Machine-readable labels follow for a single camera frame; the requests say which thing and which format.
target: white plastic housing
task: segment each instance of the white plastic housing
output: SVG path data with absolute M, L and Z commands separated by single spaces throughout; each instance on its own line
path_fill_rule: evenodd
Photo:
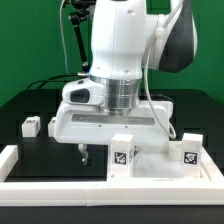
M 119 80 L 142 77 L 145 15 L 145 0 L 97 0 L 92 29 L 91 75 Z

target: green backdrop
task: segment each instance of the green backdrop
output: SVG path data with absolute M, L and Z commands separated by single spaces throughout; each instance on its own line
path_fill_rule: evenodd
M 224 105 L 224 1 L 192 0 L 198 31 L 194 62 L 179 74 L 150 71 L 154 89 L 200 89 Z M 59 7 L 61 0 L 0 1 L 0 106 L 31 82 L 64 74 Z M 69 71 L 80 71 L 74 31 L 63 10 Z M 169 0 L 149 0 L 148 12 L 169 12 Z M 82 24 L 85 47 L 91 59 L 90 23 Z

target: cable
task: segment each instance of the cable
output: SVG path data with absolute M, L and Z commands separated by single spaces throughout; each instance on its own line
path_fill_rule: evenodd
M 185 0 L 181 0 L 177 7 L 170 13 L 169 17 L 167 18 L 166 22 L 163 25 L 163 28 L 165 29 L 167 27 L 167 25 L 170 23 L 170 21 L 173 19 L 173 17 L 176 15 L 177 11 L 179 10 L 179 8 L 183 5 Z
M 29 84 L 26 88 L 26 90 L 29 90 L 31 86 L 37 84 L 37 83 L 41 83 L 41 82 L 63 82 L 63 83 L 67 83 L 68 81 L 67 80 L 38 80 L 38 81 L 35 81 L 35 82 L 32 82 L 31 84 Z
M 61 30 L 61 40 L 62 40 L 62 47 L 63 47 L 63 52 L 64 52 L 64 60 L 65 60 L 65 70 L 66 73 L 68 74 L 68 56 L 67 56 L 67 50 L 65 46 L 65 36 L 64 36 L 64 27 L 63 27 L 63 21 L 62 21 L 62 9 L 63 5 L 66 0 L 62 0 L 60 10 L 59 10 L 59 20 L 60 20 L 60 30 Z
M 148 99 L 148 102 L 149 102 L 149 106 L 151 107 L 151 110 L 153 112 L 153 115 L 155 116 L 157 122 L 159 123 L 160 127 L 167 133 L 167 135 L 172 138 L 172 139 L 175 139 L 176 138 L 176 132 L 172 126 L 171 123 L 169 123 L 169 129 L 171 130 L 171 132 L 169 130 L 167 130 L 167 128 L 162 124 L 161 120 L 159 119 L 159 117 L 157 116 L 156 114 L 156 111 L 155 111 L 155 108 L 152 104 L 152 100 L 151 100 L 151 97 L 150 97 L 150 93 L 149 93 L 149 86 L 148 86 L 148 66 L 149 66 L 149 57 L 150 57 L 150 54 L 151 54 L 151 49 L 152 47 L 149 48 L 149 52 L 148 52 L 148 55 L 147 55 L 147 59 L 146 59 L 146 63 L 145 63 L 145 68 L 144 68 L 144 83 L 145 83 L 145 92 L 146 92 L 146 96 L 147 96 L 147 99 Z
M 55 80 L 55 79 L 61 79 L 61 78 L 67 78 L 67 77 L 75 77 L 78 76 L 77 73 L 70 73 L 70 74 L 64 74 L 64 75 L 57 75 L 57 76 L 53 76 L 50 77 L 49 79 L 45 80 L 44 82 L 42 82 L 37 89 L 41 89 L 44 85 L 46 85 L 49 81 L 51 80 Z

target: small white cube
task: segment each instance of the small white cube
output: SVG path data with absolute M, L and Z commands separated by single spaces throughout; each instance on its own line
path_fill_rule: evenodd
M 27 117 L 22 124 L 23 137 L 36 137 L 40 128 L 40 117 Z
M 54 137 L 54 128 L 55 128 L 56 117 L 52 117 L 50 123 L 48 124 L 48 136 Z
M 182 139 L 182 166 L 185 176 L 200 177 L 203 135 L 185 133 Z
M 111 175 L 131 177 L 133 159 L 133 135 L 116 134 L 111 140 Z

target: metal cylinder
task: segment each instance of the metal cylinder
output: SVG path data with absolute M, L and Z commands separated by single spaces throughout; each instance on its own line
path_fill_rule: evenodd
M 111 116 L 127 115 L 130 108 L 137 105 L 138 88 L 141 79 L 114 80 L 90 75 L 90 80 L 105 86 L 104 105 L 102 113 Z

